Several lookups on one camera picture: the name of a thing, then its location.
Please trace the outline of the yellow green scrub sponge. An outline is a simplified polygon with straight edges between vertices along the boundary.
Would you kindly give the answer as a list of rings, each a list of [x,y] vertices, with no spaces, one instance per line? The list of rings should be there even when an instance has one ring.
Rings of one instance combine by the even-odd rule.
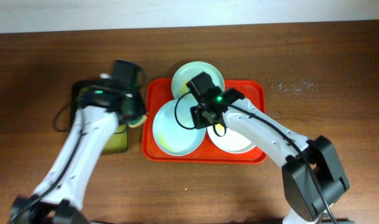
[[[147,120],[147,116],[144,114],[141,117],[128,121],[128,126],[130,128],[137,128],[143,125],[146,120]]]

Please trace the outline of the light blue plate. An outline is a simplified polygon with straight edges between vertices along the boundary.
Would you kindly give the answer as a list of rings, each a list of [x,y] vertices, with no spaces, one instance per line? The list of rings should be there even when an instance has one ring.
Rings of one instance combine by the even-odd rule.
[[[157,146],[171,156],[184,156],[195,151],[205,138],[206,128],[184,129],[176,119],[185,127],[194,127],[190,109],[195,101],[180,100],[175,113],[177,100],[165,103],[156,116],[152,125],[152,133]]]

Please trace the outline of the mint green plate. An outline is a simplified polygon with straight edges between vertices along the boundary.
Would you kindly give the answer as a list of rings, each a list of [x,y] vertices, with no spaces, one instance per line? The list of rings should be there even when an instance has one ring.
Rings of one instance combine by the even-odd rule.
[[[209,74],[213,83],[219,86],[221,90],[225,89],[223,76],[216,67],[207,62],[189,62],[181,66],[172,78],[171,90],[174,99],[178,99],[187,93],[189,91],[186,86],[187,82],[202,72]]]

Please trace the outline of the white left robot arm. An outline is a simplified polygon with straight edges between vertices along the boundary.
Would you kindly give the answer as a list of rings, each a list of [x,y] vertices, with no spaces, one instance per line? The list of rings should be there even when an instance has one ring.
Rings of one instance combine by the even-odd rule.
[[[130,87],[86,87],[69,135],[49,173],[30,198],[17,197],[9,223],[88,223],[81,212],[88,181],[109,139],[122,124],[143,123],[146,109]]]

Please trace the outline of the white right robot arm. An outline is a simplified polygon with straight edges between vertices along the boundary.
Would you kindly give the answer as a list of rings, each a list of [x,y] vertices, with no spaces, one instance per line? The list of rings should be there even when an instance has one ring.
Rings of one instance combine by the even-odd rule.
[[[221,124],[260,148],[281,169],[284,196],[291,207],[283,223],[317,223],[349,189],[335,146],[324,136],[315,140],[295,133],[261,112],[244,94],[231,88],[191,88],[197,119]]]

